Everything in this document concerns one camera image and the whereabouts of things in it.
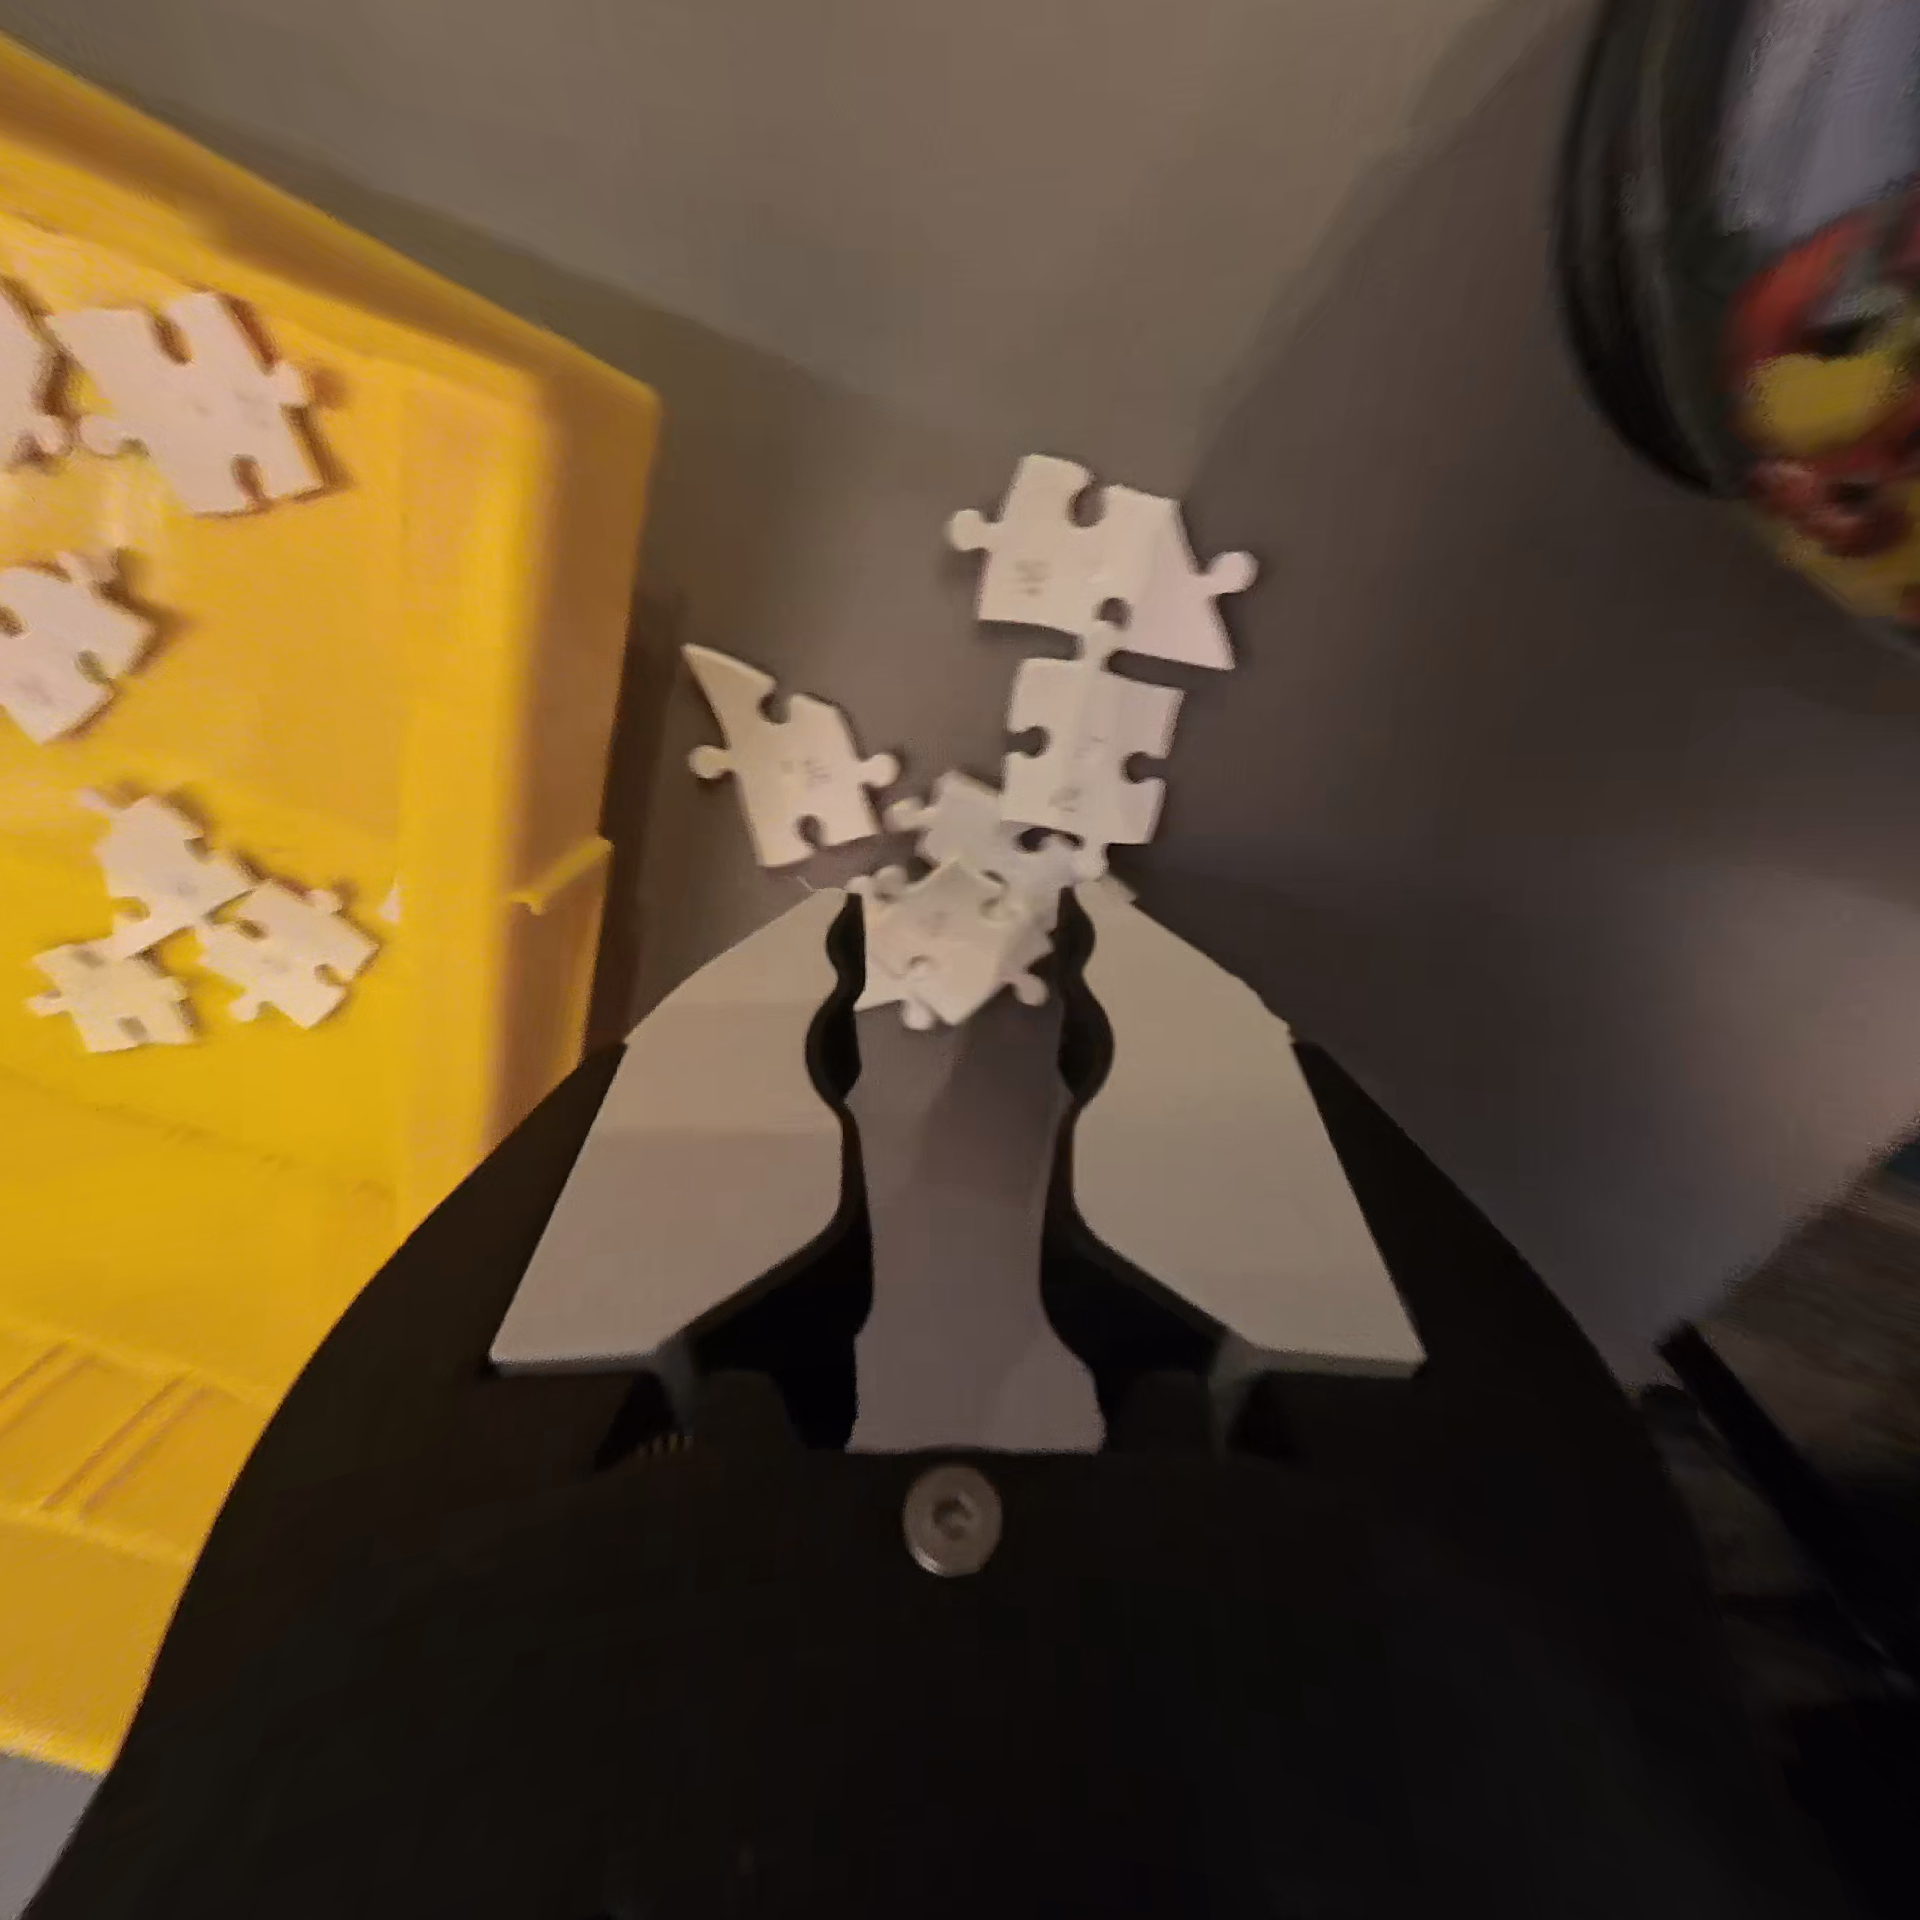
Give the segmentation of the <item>heap of white puzzle pieces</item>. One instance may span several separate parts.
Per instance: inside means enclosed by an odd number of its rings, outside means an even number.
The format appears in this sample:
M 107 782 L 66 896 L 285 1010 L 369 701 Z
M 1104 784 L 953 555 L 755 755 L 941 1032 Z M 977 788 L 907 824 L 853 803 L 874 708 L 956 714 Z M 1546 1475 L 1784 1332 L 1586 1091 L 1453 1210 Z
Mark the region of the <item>heap of white puzzle pieces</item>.
M 1139 778 L 1137 762 L 1169 760 L 1185 705 L 1177 688 L 1132 678 L 1115 660 L 1233 672 L 1224 605 L 1255 588 L 1259 563 L 1241 548 L 1200 561 L 1177 499 L 1099 485 L 1091 468 L 1048 453 L 1016 464 L 994 515 L 949 516 L 944 539 L 979 563 L 979 625 L 1073 642 L 1069 657 L 1016 669 L 1003 729 L 1041 745 L 1005 756 L 999 818 L 1067 837 L 1095 877 L 1114 849 L 1156 834 L 1164 782 Z M 764 868 L 881 834 L 875 795 L 900 782 L 897 756 L 861 752 L 836 707 L 783 693 L 745 660 L 695 642 L 681 659 L 721 729 L 688 768 L 735 784 Z

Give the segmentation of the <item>yellow cardboard box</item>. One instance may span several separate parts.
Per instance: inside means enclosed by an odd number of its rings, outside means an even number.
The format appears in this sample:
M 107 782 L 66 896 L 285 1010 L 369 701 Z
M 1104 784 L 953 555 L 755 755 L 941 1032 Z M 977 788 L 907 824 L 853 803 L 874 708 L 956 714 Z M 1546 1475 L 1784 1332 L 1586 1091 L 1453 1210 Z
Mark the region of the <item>yellow cardboard box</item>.
M 81 739 L 2 724 L 5 1756 L 106 1771 L 263 1426 L 407 1232 L 576 1065 L 659 400 L 7 40 L 5 293 L 232 302 L 322 490 L 179 508 L 140 450 L 5 470 L 5 565 L 120 565 L 159 645 Z M 85 794 L 179 805 L 377 940 L 301 1032 L 160 948 L 185 1048 L 87 1053 Z

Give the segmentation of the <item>colourful puzzle ball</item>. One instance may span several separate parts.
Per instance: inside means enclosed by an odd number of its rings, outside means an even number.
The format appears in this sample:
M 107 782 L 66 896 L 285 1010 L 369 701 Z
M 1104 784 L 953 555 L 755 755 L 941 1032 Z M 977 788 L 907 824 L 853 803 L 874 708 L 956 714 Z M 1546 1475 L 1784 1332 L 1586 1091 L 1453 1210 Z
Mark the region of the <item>colourful puzzle ball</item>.
M 1916 657 L 1917 4 L 1746 4 L 1714 206 L 1737 486 L 1792 569 Z

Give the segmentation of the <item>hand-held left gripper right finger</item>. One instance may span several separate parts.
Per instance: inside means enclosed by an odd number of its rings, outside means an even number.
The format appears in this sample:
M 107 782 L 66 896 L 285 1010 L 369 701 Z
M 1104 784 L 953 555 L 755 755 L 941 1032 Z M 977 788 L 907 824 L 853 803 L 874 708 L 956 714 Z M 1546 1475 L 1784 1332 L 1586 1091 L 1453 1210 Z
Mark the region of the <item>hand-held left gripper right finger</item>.
M 1108 1440 L 1167 1378 L 1217 1434 L 1274 1378 L 1417 1378 L 1425 1340 L 1290 1024 L 1115 880 L 1069 890 L 1056 957 L 1041 1297 Z

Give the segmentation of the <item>pile of white puzzle pieces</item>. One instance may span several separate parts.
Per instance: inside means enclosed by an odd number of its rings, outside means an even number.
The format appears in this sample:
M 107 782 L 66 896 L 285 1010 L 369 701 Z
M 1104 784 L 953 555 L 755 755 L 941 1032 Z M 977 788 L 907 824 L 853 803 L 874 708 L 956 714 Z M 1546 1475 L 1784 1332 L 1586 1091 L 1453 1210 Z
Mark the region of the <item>pile of white puzzle pieces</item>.
M 99 460 L 140 450 L 179 508 L 239 516 L 322 490 L 301 422 L 312 397 L 309 380 L 268 356 L 223 294 L 36 318 L 5 293 L 7 473 L 79 449 Z M 40 748 L 92 729 L 159 645 L 115 561 L 60 550 L 5 565 L 2 605 L 5 717 Z M 181 940 L 232 989 L 240 1024 L 272 1013 L 312 1032 L 373 966 L 377 940 L 344 899 L 253 873 L 179 805 L 87 792 L 82 808 L 104 820 L 93 860 L 107 899 L 132 916 L 36 953 L 41 988 L 28 1010 L 69 1022 L 87 1053 L 197 1040 L 191 993 L 159 960 Z

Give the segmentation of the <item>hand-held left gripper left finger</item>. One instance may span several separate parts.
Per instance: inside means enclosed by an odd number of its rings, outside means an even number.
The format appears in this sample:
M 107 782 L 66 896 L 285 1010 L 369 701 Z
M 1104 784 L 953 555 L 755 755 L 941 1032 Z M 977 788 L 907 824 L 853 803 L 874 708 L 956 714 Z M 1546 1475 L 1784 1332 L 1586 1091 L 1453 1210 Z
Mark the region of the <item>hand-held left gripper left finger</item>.
M 677 1410 L 769 1377 L 805 1444 L 857 1419 L 874 1229 L 851 1093 L 853 894 L 808 894 L 635 1024 L 490 1350 L 512 1377 L 649 1373 Z

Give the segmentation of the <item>single white puzzle piece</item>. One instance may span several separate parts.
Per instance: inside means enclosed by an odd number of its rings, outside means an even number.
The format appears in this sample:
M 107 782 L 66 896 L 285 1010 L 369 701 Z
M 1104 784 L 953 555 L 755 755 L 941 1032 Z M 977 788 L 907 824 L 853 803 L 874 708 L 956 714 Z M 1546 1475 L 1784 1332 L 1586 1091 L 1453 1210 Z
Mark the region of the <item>single white puzzle piece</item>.
M 898 1008 L 906 1029 L 961 1026 L 1008 993 L 1027 1008 L 1049 1002 L 1041 969 L 1052 955 L 1056 896 L 1032 896 L 965 860 L 922 877 L 881 868 L 856 877 L 865 986 L 856 1010 Z

